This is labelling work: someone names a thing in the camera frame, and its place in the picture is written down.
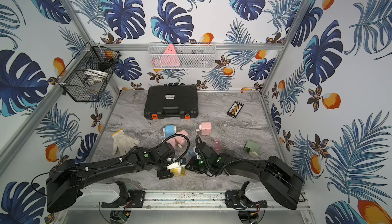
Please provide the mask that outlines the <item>yellow pencil sharpener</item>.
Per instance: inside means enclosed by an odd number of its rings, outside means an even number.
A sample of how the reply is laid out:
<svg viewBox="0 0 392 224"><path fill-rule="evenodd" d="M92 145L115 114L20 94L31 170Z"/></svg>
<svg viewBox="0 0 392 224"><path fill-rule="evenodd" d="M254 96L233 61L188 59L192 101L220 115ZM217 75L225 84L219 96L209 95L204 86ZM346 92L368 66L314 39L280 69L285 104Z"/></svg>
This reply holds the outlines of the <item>yellow pencil sharpener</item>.
<svg viewBox="0 0 392 224"><path fill-rule="evenodd" d="M185 176L186 175L185 167L187 165L186 159L182 158L179 162L181 163L181 166L179 168L172 169L169 171L170 173L174 174L174 176Z"/></svg>

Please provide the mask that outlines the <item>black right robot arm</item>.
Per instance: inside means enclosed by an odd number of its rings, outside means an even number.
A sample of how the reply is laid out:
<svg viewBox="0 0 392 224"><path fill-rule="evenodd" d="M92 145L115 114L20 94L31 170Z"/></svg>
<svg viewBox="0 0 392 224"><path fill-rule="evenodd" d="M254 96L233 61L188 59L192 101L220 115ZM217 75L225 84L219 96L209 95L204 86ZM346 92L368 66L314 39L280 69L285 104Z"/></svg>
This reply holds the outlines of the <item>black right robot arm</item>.
<svg viewBox="0 0 392 224"><path fill-rule="evenodd" d="M200 136L196 137L195 152L197 155L190 159L185 167L187 170L211 177L226 174L258 180L278 204L290 210L297 209L304 179L280 158L248 160L227 153L218 154Z"/></svg>

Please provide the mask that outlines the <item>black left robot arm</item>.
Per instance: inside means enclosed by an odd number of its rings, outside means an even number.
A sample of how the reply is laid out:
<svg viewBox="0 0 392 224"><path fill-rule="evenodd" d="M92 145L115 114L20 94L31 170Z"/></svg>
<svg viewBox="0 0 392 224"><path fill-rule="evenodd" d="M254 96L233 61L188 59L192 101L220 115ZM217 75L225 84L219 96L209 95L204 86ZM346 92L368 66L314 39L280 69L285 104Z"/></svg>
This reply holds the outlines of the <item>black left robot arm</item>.
<svg viewBox="0 0 392 224"><path fill-rule="evenodd" d="M181 156L175 158L175 149L169 139L182 137L187 147ZM172 163L180 161L189 151L189 138L175 134L153 148L133 147L120 157L91 163L76 163L68 160L49 172L46 181L47 211L59 212L71 207L82 195L81 189L99 181L123 174L167 169Z"/></svg>

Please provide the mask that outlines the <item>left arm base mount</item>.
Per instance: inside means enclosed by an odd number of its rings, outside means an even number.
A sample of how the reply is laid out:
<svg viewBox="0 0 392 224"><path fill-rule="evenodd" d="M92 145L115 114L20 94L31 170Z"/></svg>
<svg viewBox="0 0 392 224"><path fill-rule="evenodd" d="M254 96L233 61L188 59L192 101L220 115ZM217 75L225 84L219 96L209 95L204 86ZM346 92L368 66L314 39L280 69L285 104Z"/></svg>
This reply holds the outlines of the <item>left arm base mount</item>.
<svg viewBox="0 0 392 224"><path fill-rule="evenodd" d="M124 182L116 182L116 186L119 188L119 197L116 197L115 200L106 203L103 202L100 204L103 208L120 208L124 209L128 208L142 208L146 192L143 190L129 190Z"/></svg>

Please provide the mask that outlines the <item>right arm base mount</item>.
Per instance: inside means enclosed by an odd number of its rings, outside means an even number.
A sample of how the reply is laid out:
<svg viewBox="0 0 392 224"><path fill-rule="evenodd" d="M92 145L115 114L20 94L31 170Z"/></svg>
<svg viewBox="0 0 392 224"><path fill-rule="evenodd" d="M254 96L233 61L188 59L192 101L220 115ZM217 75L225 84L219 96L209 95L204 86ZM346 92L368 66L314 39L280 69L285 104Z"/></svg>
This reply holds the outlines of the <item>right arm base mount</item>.
<svg viewBox="0 0 392 224"><path fill-rule="evenodd" d="M245 196L246 187L250 184L249 181L245 182L240 190L227 190L225 192L225 204L227 208L237 211L244 211L248 208L267 208L266 201L253 201Z"/></svg>

